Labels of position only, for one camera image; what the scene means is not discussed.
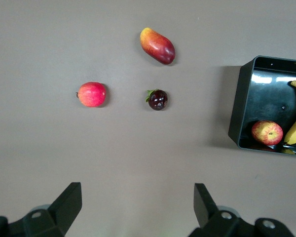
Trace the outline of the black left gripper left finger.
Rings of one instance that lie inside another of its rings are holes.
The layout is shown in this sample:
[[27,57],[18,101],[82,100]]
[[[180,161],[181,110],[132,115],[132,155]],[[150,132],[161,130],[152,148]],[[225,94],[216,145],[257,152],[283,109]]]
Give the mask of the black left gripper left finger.
[[64,237],[82,208],[80,182],[72,182],[48,206],[38,206],[9,223],[0,216],[0,237]]

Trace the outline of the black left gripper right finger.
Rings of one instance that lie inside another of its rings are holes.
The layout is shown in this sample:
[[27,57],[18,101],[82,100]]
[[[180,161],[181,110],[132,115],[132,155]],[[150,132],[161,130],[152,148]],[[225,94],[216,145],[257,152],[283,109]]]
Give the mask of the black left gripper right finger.
[[191,237],[293,237],[282,222],[258,218],[249,224],[230,210],[219,209],[206,186],[194,184],[193,207],[199,227]]

